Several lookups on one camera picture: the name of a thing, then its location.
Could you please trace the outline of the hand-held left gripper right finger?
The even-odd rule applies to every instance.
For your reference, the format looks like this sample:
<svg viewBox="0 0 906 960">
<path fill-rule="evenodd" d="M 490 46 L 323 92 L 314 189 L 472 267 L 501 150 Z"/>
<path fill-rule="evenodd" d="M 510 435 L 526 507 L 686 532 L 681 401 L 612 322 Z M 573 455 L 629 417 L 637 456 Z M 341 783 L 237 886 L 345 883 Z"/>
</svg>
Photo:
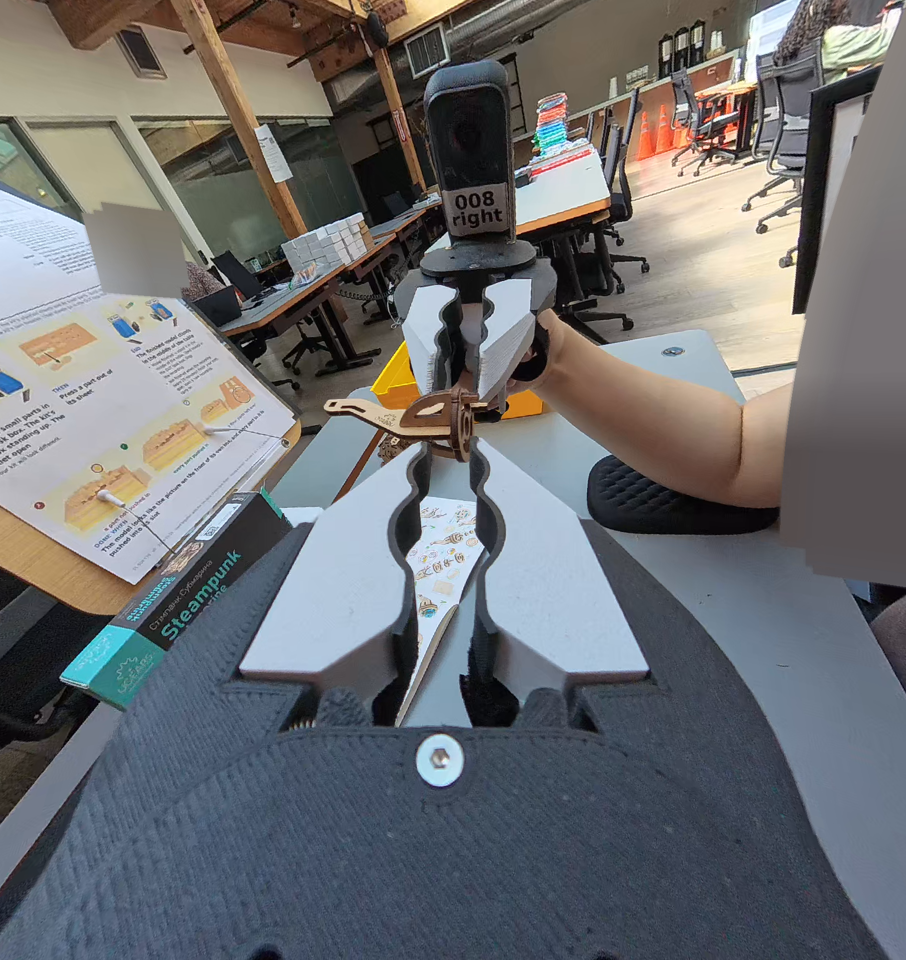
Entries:
<svg viewBox="0 0 906 960">
<path fill-rule="evenodd" d="M 579 515 L 488 441 L 470 482 L 485 559 L 469 677 L 514 698 L 646 678 L 648 662 Z"/>
</svg>

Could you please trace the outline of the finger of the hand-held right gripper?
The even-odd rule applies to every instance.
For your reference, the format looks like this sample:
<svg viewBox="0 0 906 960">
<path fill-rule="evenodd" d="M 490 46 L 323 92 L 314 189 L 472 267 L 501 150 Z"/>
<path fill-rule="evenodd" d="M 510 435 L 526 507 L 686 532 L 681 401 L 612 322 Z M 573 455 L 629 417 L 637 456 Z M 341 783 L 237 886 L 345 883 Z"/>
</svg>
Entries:
<svg viewBox="0 0 906 960">
<path fill-rule="evenodd" d="M 483 291 L 480 339 L 474 349 L 474 392 L 493 404 L 532 344 L 532 280 L 506 279 Z"/>
<path fill-rule="evenodd" d="M 411 370 L 423 396 L 452 388 L 459 326 L 460 298 L 455 287 L 416 289 L 403 331 Z"/>
</svg>

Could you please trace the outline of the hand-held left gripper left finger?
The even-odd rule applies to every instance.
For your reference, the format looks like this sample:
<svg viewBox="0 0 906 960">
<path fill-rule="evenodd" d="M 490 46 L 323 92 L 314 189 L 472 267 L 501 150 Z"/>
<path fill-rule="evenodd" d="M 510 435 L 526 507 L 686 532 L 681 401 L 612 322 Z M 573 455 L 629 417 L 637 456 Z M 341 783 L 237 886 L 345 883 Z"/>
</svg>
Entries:
<svg viewBox="0 0 906 960">
<path fill-rule="evenodd" d="M 247 649 L 243 678 L 374 698 L 417 661 L 413 572 L 432 454 L 418 442 L 325 510 Z"/>
</svg>

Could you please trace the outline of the wooden handle part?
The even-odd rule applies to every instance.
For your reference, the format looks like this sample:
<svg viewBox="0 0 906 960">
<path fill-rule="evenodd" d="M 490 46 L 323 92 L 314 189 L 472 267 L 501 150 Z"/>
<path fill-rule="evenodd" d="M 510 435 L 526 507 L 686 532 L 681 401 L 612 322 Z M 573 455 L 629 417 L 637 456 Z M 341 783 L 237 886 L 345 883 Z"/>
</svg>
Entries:
<svg viewBox="0 0 906 960">
<path fill-rule="evenodd" d="M 455 387 L 419 397 L 405 410 L 389 409 L 369 400 L 330 399 L 324 411 L 331 417 L 351 416 L 388 434 L 414 440 L 449 441 L 472 434 L 474 416 L 488 402 L 476 393 Z"/>
</svg>

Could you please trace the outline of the wooden disc part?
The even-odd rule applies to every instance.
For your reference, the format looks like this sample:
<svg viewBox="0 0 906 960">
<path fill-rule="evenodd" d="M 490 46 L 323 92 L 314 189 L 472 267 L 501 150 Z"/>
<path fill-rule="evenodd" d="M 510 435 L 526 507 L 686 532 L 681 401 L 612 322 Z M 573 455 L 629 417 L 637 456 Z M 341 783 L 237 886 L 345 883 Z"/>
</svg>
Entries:
<svg viewBox="0 0 906 960">
<path fill-rule="evenodd" d="M 428 393 L 421 399 L 419 418 L 429 421 L 429 442 L 438 450 L 449 450 L 460 463 L 470 457 L 474 432 L 474 405 L 479 396 L 462 387 Z"/>
</svg>

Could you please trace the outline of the dark model kit box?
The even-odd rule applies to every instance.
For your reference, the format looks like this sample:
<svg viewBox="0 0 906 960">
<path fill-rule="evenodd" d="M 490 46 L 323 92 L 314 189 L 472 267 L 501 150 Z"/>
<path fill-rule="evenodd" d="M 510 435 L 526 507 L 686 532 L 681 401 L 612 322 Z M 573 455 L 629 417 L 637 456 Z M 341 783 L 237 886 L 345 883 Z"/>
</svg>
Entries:
<svg viewBox="0 0 906 960">
<path fill-rule="evenodd" d="M 173 642 L 291 528 L 263 487 L 233 494 L 85 645 L 60 680 L 125 710 Z"/>
</svg>

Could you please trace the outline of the yellow plastic bin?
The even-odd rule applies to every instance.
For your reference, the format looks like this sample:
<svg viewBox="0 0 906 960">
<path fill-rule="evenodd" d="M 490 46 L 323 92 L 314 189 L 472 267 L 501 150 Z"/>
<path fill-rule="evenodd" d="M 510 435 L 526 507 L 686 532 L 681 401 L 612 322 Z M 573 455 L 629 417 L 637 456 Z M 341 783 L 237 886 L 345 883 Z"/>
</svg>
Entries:
<svg viewBox="0 0 906 960">
<path fill-rule="evenodd" d="M 401 342 L 396 353 L 387 362 L 371 386 L 378 402 L 387 408 L 405 410 L 419 399 L 420 392 L 411 369 L 408 347 Z M 539 416 L 544 413 L 544 402 L 532 391 L 511 395 L 504 420 Z"/>
</svg>

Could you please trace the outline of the stack of colourful packets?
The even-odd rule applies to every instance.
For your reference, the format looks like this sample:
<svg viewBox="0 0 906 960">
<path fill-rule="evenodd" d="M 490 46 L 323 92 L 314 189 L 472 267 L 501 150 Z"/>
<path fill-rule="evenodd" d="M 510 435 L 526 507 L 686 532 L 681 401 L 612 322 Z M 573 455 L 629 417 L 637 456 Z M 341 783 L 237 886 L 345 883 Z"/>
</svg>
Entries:
<svg viewBox="0 0 906 960">
<path fill-rule="evenodd" d="M 567 94 L 558 92 L 544 97 L 537 103 L 531 162 L 551 160 L 566 152 L 570 144 Z"/>
</svg>

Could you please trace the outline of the illustrated instruction booklet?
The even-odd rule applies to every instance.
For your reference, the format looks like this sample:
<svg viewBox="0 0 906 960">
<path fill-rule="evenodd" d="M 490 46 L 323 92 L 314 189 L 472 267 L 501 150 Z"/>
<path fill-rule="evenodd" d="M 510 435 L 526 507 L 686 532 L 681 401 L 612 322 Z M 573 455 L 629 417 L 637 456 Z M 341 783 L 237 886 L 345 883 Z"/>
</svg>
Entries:
<svg viewBox="0 0 906 960">
<path fill-rule="evenodd" d="M 475 503 L 426 496 L 420 504 L 420 520 L 420 538 L 407 554 L 414 580 L 418 653 L 396 726 L 405 722 L 483 555 Z"/>
</svg>

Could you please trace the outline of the grey office desk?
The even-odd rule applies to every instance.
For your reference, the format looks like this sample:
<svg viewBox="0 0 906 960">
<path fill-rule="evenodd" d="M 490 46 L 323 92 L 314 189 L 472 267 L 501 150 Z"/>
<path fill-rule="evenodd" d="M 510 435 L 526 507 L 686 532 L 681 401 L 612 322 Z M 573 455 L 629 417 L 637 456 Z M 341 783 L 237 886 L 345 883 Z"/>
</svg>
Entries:
<svg viewBox="0 0 906 960">
<path fill-rule="evenodd" d="M 295 347 L 280 357 L 279 362 L 292 378 L 280 381 L 294 389 L 299 387 L 302 359 L 306 354 L 319 354 L 315 376 L 330 376 L 373 364 L 381 354 L 380 347 L 356 349 L 346 327 L 346 301 L 362 301 L 357 291 L 368 286 L 368 299 L 378 305 L 378 312 L 367 317 L 367 325 L 391 318 L 388 311 L 388 282 L 383 266 L 392 256 L 396 235 L 387 234 L 374 247 L 352 263 L 317 275 L 305 285 L 288 286 L 269 294 L 258 306 L 243 311 L 241 318 L 220 329 L 220 333 L 240 350 L 249 345 L 264 344 L 296 331 Z"/>
</svg>

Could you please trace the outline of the black office chair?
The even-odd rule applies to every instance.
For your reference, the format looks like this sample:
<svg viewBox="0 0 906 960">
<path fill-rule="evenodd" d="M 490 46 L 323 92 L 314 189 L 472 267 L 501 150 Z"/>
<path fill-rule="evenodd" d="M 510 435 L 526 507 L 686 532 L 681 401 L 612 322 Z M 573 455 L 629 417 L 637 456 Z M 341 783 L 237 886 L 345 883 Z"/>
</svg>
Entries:
<svg viewBox="0 0 906 960">
<path fill-rule="evenodd" d="M 672 75 L 672 84 L 672 129 L 686 135 L 684 146 L 672 158 L 672 166 L 676 167 L 686 154 L 692 156 L 678 170 L 678 177 L 683 177 L 689 167 L 696 178 L 709 162 L 734 163 L 750 155 L 756 122 L 756 81 L 728 81 L 696 91 L 688 70 L 681 69 Z"/>
<path fill-rule="evenodd" d="M 609 139 L 603 157 L 603 175 L 610 189 L 608 216 L 602 222 L 592 223 L 579 236 L 582 241 L 590 240 L 592 249 L 582 251 L 578 247 L 574 252 L 574 264 L 577 268 L 580 287 L 591 306 L 596 306 L 594 300 L 597 297 L 607 297 L 625 292 L 625 284 L 614 270 L 616 263 L 638 263 L 643 274 L 647 274 L 651 270 L 651 265 L 646 257 L 614 254 L 610 252 L 607 243 L 608 239 L 616 240 L 618 245 L 624 242 L 623 238 L 616 234 L 616 226 L 630 221 L 633 215 L 626 162 L 638 103 L 639 90 L 636 88 L 630 95 L 626 125 L 620 127 L 614 123 L 610 124 Z"/>
<path fill-rule="evenodd" d="M 801 205 L 811 98 L 813 91 L 822 85 L 820 39 L 807 43 L 783 66 L 773 64 L 771 55 L 760 55 L 757 75 L 758 123 L 752 156 L 767 163 L 772 180 L 747 199 L 743 210 L 750 210 L 752 200 L 766 197 L 773 187 L 785 183 L 795 187 L 795 197 L 758 221 L 756 232 L 765 234 L 771 219 L 783 217 Z"/>
</svg>

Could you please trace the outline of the printed task instruction sheet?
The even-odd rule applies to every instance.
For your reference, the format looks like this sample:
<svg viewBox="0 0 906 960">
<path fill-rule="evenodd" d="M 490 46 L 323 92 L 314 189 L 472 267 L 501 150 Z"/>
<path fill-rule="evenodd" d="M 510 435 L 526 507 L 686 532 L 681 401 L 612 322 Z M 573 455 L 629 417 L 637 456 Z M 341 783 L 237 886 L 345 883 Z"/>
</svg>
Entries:
<svg viewBox="0 0 906 960">
<path fill-rule="evenodd" d="M 177 298 L 106 294 L 84 225 L 0 185 L 0 507 L 140 581 L 297 426 Z"/>
</svg>

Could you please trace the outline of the black framed panel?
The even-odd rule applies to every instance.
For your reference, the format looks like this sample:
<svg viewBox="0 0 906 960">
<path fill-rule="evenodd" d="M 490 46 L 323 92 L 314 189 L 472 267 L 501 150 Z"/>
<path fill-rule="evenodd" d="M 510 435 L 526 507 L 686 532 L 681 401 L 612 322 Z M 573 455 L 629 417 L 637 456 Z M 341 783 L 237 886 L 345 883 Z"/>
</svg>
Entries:
<svg viewBox="0 0 906 960">
<path fill-rule="evenodd" d="M 881 66 L 816 89 L 811 98 L 793 313 L 806 311 L 821 243 L 839 197 Z"/>
</svg>

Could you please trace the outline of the wall air vent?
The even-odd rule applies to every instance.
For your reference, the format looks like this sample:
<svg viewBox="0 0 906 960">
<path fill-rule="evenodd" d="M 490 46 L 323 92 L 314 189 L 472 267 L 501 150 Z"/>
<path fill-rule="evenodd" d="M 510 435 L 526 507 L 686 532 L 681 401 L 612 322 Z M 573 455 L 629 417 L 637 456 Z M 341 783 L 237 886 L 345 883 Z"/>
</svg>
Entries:
<svg viewBox="0 0 906 960">
<path fill-rule="evenodd" d="M 450 48 L 441 21 L 406 37 L 403 42 L 414 79 L 427 76 L 451 62 Z"/>
</svg>

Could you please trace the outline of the paper notice on post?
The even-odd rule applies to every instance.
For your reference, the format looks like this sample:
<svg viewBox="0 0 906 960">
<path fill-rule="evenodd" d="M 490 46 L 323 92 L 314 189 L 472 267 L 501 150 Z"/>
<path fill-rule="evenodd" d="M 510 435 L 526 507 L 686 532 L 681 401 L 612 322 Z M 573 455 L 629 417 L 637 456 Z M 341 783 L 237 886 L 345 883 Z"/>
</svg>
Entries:
<svg viewBox="0 0 906 960">
<path fill-rule="evenodd" d="M 256 126 L 254 133 L 273 181 L 287 182 L 292 176 L 291 167 L 270 126 Z"/>
</svg>

